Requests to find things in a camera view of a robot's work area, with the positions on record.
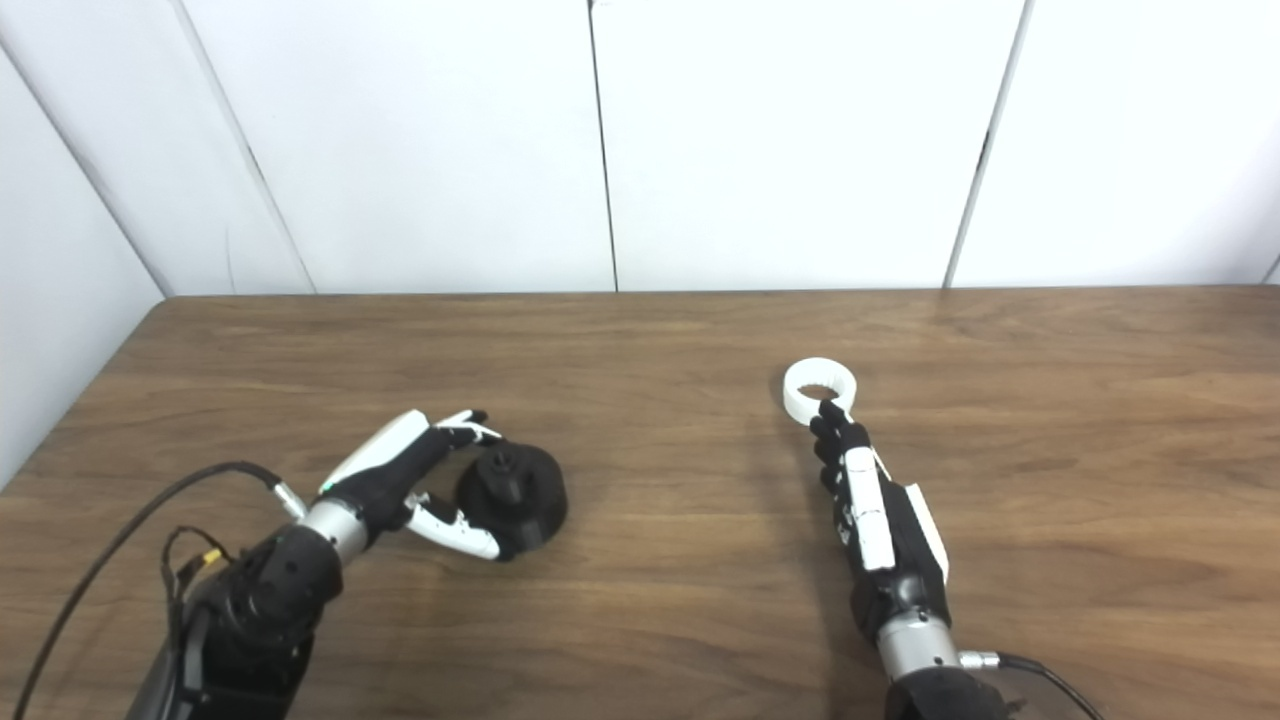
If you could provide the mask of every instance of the white ring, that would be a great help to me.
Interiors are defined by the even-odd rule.
[[[791,419],[801,425],[808,425],[818,414],[818,401],[800,392],[806,386],[822,386],[835,392],[832,402],[845,413],[854,406],[854,396],[858,395],[854,374],[835,360],[806,357],[791,365],[782,378],[782,405]]]

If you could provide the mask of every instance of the wooden table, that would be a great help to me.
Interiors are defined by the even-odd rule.
[[[0,495],[0,708],[174,478],[247,459],[310,493],[393,415],[474,406],[559,459],[564,530],[508,565],[384,538],[296,717],[879,717],[810,438],[780,406],[808,355],[854,369],[855,414],[928,493],[959,643],[1041,659],[1111,719],[1280,715],[1275,287],[170,300]],[[86,597],[31,717],[127,707],[174,524],[247,546],[282,519],[236,477],[170,503]]]

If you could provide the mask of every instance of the white wall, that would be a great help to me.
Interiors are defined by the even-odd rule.
[[[600,0],[622,290],[938,287],[1021,0]]]
[[[955,283],[1261,282],[1277,88],[1274,0],[1041,0]]]
[[[584,0],[188,0],[321,292],[613,290]]]
[[[159,300],[0,54],[0,487]]]
[[[0,38],[168,291],[310,292],[180,8],[3,0]]]

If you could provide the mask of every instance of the black cable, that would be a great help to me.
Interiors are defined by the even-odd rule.
[[[164,550],[160,552],[160,580],[164,583],[165,594],[165,611],[169,619],[169,637],[165,638],[165,646],[169,647],[172,655],[177,656],[179,648],[178,643],[182,639],[182,605],[183,598],[187,594],[187,588],[191,585],[191,580],[196,575],[196,570],[204,568],[201,557],[196,557],[193,561],[183,565],[182,570],[175,575],[169,557],[173,552],[173,543],[177,542],[184,534],[200,536],[210,547],[216,550],[221,557],[228,561],[233,560],[230,552],[223,547],[223,543],[218,542],[214,536],[201,530],[200,528],[192,525],[178,525],[169,533],[165,538]]]
[[[1088,700],[1085,700],[1083,694],[1080,694],[1075,688],[1071,687],[1070,683],[1064,680],[1061,675],[1050,670],[1043,664],[1037,662],[1029,657],[1010,655],[1007,652],[997,652],[996,655],[1000,657],[1001,667],[1009,667],[1011,670],[1021,670],[1023,673],[1033,673],[1053,683],[1053,685],[1056,685],[1057,689],[1066,693],[1066,697],[1071,698],[1071,701],[1074,701],[1075,705],[1079,706],[1079,708],[1083,710],[1084,714],[1089,716],[1089,720],[1106,720],[1105,717],[1102,717],[1102,714],[1098,712],[1098,710],[1093,707],[1093,705],[1089,703]]]
[[[221,559],[228,562],[234,560],[230,552],[227,551],[227,547],[218,542],[214,536],[193,525],[178,525],[164,541],[164,550],[160,551],[160,580],[164,583],[165,620],[168,621],[164,647],[165,653],[169,656],[169,671],[173,673],[173,676],[166,680],[168,684],[173,685],[173,692],[169,696],[168,711],[161,715],[166,719],[173,717],[179,707],[178,673],[179,657],[182,656],[182,612],[186,605],[187,588],[189,588],[192,580],[196,579],[196,574],[207,565],[205,559],[206,556],[197,555],[183,564],[177,574],[173,571],[173,565],[169,560],[173,555],[173,544],[178,541],[178,538],[188,533],[200,536],[211,548],[218,551]]]
[[[138,510],[138,514],[134,515],[132,520],[125,523],[123,528],[120,528],[120,532],[111,538],[111,542],[106,544],[106,548],[104,548],[102,553],[97,556],[97,560],[90,565],[84,577],[81,578],[79,583],[76,584],[76,588],[72,589],[72,594],[67,598],[67,602],[63,605],[58,618],[54,619],[54,625],[49,629],[49,635],[45,637],[44,644],[40,646],[40,652],[36,653],[36,661],[32,662],[31,673],[27,675],[27,682],[22,687],[22,694],[18,697],[18,705],[14,706],[13,710],[13,720],[22,720],[27,714],[27,706],[31,703],[31,696],[36,692],[36,683],[40,680],[40,673],[45,669],[45,662],[49,661],[49,655],[54,651],[54,644],[58,642],[58,637],[61,635],[63,628],[67,625],[67,621],[70,620],[72,612],[76,610],[76,606],[79,605],[81,598],[84,597],[90,584],[93,583],[97,574],[104,566],[106,566],[106,562],[111,560],[115,551],[120,550],[120,546],[129,539],[129,536],[132,536],[133,532],[137,530],[142,523],[145,523],[146,519],[150,518],[151,514],[155,512],[161,505],[173,498],[173,496],[189,488],[200,480],[220,475],[223,473],[243,473],[257,478],[266,484],[268,489],[273,489],[280,483],[280,478],[275,473],[262,468],[261,465],[244,462],[242,460],[219,462],[218,465],[210,465],[204,470],[196,470],[186,478],[173,483],[161,491],[160,495],[155,496],[151,502],[146,503],[142,510]]]

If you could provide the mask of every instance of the black object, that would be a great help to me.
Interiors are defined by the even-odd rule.
[[[888,689],[884,720],[1009,720],[1000,691],[959,667],[904,675]]]
[[[556,459],[513,442],[485,448],[458,480],[457,502],[472,525],[493,533],[503,561],[547,544],[568,514]]]
[[[342,591],[337,552],[325,542],[310,546],[302,539],[308,534],[316,537],[287,527],[197,585],[183,612],[180,656],[156,657],[125,717],[284,717],[306,674],[324,602]],[[311,570],[288,570],[307,553],[319,559],[308,562]],[[282,573],[298,575],[303,589],[268,589],[294,584]],[[302,596],[306,605],[282,600]]]
[[[250,475],[262,482],[266,489],[273,489],[280,483],[280,477],[275,473],[262,468],[261,465],[255,465],[253,462],[246,462],[243,460],[237,460],[232,462],[219,462],[218,465],[210,465],[202,470],[196,470],[195,473],[179,479],[172,486],[166,487],[155,496],[151,502],[142,506],[137,515],[133,516],[128,523],[120,528],[120,532],[115,534],[114,538],[106,547],[102,548],[102,553],[97,556],[97,560],[88,566],[84,571],[84,577],[76,583],[72,593],[67,597],[67,602],[63,603],[63,609],[58,612],[58,618],[54,620],[54,625],[49,629],[49,634],[45,637],[45,642],[40,646],[40,652],[36,653],[36,660],[31,665],[31,673],[27,674],[27,682],[22,687],[22,694],[18,696],[18,703],[13,708],[13,720],[22,720],[27,714],[27,706],[31,703],[31,696],[36,692],[36,683],[40,682],[40,673],[45,669],[45,662],[49,661],[49,655],[54,650],[54,644],[58,642],[59,635],[63,633],[63,628],[67,626],[67,621],[70,620],[72,612],[76,606],[79,605],[82,597],[88,591],[88,587],[97,578],[97,574],[102,571],[115,551],[120,550],[120,546],[129,539],[142,523],[147,520],[161,505],[172,500],[175,495],[189,488],[191,486],[211,478],[214,475],[221,475],[224,473],[241,473]]]

